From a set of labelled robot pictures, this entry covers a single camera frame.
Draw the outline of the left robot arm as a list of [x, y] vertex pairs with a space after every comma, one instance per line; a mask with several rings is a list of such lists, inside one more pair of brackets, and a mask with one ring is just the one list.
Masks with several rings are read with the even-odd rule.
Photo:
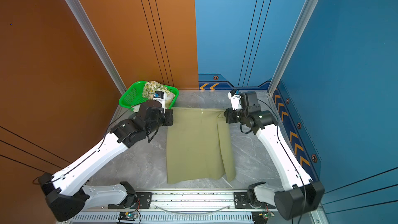
[[142, 140], [151, 141], [162, 126], [173, 125], [173, 110], [161, 102], [148, 100], [138, 113], [118, 122], [103, 139], [68, 167], [38, 178], [48, 207], [57, 221], [70, 220], [82, 210], [110, 206], [132, 209], [138, 207], [134, 188], [122, 181], [109, 186], [89, 186], [87, 181], [113, 158]]

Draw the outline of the pastel floral skirt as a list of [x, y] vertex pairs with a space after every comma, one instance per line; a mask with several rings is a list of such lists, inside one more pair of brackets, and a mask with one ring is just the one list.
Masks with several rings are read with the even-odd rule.
[[172, 92], [167, 93], [167, 96], [165, 98], [165, 106], [166, 106], [166, 108], [171, 107], [171, 104], [172, 104], [172, 101], [174, 100], [174, 98], [175, 98], [175, 94], [174, 93], [172, 93]]

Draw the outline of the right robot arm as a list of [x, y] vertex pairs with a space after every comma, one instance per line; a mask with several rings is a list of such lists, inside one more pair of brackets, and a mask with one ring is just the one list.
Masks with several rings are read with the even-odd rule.
[[239, 123], [250, 130], [265, 147], [277, 169], [281, 187], [266, 182], [248, 187], [249, 204], [269, 213], [269, 205], [275, 206], [285, 220], [301, 219], [304, 214], [318, 208], [325, 189], [321, 182], [314, 181], [297, 161], [279, 130], [281, 121], [271, 108], [262, 110], [261, 100], [254, 91], [228, 93], [231, 107], [224, 112], [227, 123]]

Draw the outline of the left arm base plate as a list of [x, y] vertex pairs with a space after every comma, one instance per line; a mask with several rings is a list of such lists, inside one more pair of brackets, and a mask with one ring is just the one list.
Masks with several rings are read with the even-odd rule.
[[150, 209], [152, 192], [137, 192], [134, 196], [127, 195], [120, 204], [109, 204], [108, 209]]

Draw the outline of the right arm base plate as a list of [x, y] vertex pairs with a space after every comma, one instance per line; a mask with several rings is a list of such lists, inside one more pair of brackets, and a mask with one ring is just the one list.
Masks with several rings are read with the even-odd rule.
[[234, 207], [236, 209], [254, 209], [254, 197], [248, 191], [238, 191], [233, 193]]

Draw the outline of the olive green skirt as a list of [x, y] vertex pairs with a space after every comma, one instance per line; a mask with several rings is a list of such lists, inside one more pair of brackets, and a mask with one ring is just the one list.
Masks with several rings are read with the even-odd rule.
[[224, 110], [176, 107], [173, 117], [166, 141], [168, 184], [223, 176], [234, 180], [235, 159]]

